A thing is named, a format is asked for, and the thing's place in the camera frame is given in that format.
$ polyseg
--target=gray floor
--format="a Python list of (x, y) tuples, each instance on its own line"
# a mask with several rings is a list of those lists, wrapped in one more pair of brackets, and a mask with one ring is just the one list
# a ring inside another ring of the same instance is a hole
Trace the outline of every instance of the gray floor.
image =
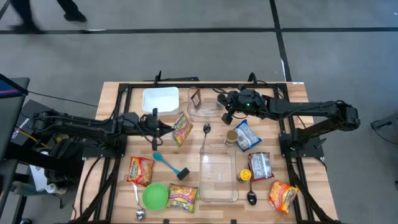
[[(272, 27), (268, 1), (76, 1), (89, 23), (63, 20), (55, 1), (32, 1), (44, 29)], [(395, 0), (276, 0), (282, 27), (397, 27)], [(0, 30), (17, 23), (9, 8)], [(293, 81), (305, 82), (311, 101), (345, 100), (359, 110), (362, 126), (327, 134), (328, 176), (340, 220), (396, 223), (398, 147), (378, 138), (369, 123), (398, 111), (398, 33), (289, 33), (284, 42)], [(274, 33), (0, 35), (0, 72), (30, 77), (30, 89), (96, 104), (104, 81), (198, 76), (245, 80), (250, 72), (284, 81)], [(95, 109), (30, 96), (56, 110), (93, 117)], [(395, 140), (389, 128), (381, 130)], [(74, 191), (57, 209), (52, 196), (28, 199), (24, 216), (36, 223), (66, 222)], [(10, 197), (9, 208), (13, 198)], [(4, 212), (0, 223), (9, 223)]]

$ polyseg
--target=green bowl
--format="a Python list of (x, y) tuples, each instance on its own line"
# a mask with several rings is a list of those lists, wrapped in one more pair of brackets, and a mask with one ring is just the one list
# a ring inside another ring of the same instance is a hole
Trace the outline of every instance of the green bowl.
[(149, 184), (142, 193), (142, 202), (149, 210), (160, 210), (169, 200), (169, 191), (163, 184)]

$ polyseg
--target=person's foot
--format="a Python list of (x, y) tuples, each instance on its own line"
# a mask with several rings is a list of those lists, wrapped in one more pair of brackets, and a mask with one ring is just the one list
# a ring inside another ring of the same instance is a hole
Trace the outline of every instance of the person's foot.
[(35, 24), (20, 24), (10, 26), (11, 30), (17, 34), (43, 34), (44, 32), (40, 30)]
[(87, 22), (87, 18), (81, 12), (64, 14), (63, 17), (70, 22)]

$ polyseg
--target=plastic wrapper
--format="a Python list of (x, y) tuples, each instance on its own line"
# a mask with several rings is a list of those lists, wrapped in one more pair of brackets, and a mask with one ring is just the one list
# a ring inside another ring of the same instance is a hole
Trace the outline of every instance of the plastic wrapper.
[(131, 157), (128, 182), (146, 187), (152, 179), (152, 170), (155, 161), (143, 157)]
[(268, 152), (257, 152), (249, 154), (249, 166), (251, 170), (251, 180), (253, 182), (273, 177), (271, 162)]
[(175, 129), (172, 134), (173, 139), (175, 143), (180, 147), (191, 132), (193, 125), (189, 121), (185, 113), (181, 112), (177, 120), (175, 121), (173, 128)]
[(197, 192), (198, 187), (170, 184), (167, 208), (182, 208), (186, 211), (193, 212), (195, 210), (194, 205)]
[(299, 189), (275, 180), (269, 192), (269, 203), (274, 209), (289, 214), (289, 208), (297, 196)]
[(244, 119), (237, 127), (235, 131), (238, 133), (237, 143), (242, 151), (246, 151), (256, 144), (262, 142), (254, 132), (249, 128), (248, 121)]

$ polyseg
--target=blue brush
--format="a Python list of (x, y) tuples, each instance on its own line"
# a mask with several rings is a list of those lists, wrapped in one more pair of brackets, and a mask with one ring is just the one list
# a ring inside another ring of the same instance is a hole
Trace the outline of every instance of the blue brush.
[(164, 164), (166, 164), (168, 167), (170, 167), (170, 169), (172, 169), (175, 174), (177, 175), (179, 180), (184, 179), (188, 174), (189, 174), (189, 170), (187, 168), (184, 168), (181, 172), (178, 171), (176, 168), (172, 167), (168, 162), (166, 162), (163, 159), (163, 156), (158, 153), (158, 152), (154, 152), (154, 159), (160, 162), (163, 162)]

